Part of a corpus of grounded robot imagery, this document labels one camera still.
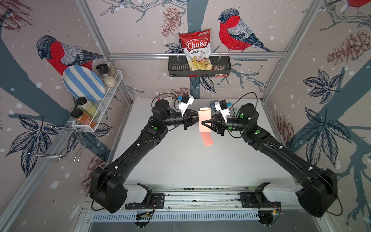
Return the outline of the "pink square paper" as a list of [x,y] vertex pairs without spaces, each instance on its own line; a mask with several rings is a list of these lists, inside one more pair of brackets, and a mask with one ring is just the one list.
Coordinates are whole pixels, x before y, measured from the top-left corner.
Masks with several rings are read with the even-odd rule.
[[211,132],[211,129],[207,126],[202,125],[203,121],[212,119],[212,111],[209,107],[201,107],[198,111],[199,114],[199,131],[200,132]]
[[201,132],[205,146],[211,146],[214,144],[211,134],[209,132]]

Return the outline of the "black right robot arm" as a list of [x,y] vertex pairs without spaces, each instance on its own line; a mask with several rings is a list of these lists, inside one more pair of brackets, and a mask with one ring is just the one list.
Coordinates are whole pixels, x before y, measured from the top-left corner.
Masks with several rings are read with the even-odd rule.
[[240,108],[237,118],[227,118],[218,113],[209,120],[203,120],[202,125],[220,135],[224,135],[226,130],[239,131],[245,143],[270,157],[299,182],[302,189],[295,193],[299,205],[310,215],[322,217],[338,200],[336,174],[308,163],[282,146],[257,124],[258,118],[255,106],[247,103]]

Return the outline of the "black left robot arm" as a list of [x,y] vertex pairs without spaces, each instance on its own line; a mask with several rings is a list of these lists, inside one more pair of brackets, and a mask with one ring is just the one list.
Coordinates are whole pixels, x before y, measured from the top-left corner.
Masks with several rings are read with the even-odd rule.
[[128,197],[124,183],[139,161],[154,149],[168,133],[168,126],[183,125],[184,129],[196,124],[198,113],[188,109],[193,96],[178,98],[178,111],[167,100],[159,100],[152,107],[152,117],[143,127],[136,141],[115,161],[105,168],[97,167],[91,172],[90,198],[109,213],[117,212]]

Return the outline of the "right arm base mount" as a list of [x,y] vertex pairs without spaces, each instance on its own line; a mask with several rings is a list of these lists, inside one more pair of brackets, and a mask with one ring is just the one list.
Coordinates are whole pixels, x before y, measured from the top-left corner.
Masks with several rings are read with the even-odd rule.
[[280,202],[270,202],[263,194],[264,188],[269,184],[270,182],[263,182],[252,192],[240,192],[239,201],[242,204],[242,208],[279,208],[281,206]]

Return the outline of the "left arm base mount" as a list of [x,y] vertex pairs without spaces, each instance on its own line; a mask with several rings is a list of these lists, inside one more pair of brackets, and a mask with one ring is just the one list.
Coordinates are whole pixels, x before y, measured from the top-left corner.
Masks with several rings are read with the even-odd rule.
[[150,209],[153,206],[155,209],[164,208],[165,194],[153,193],[149,187],[140,183],[124,185],[124,187],[127,191],[127,198],[124,202],[126,210]]

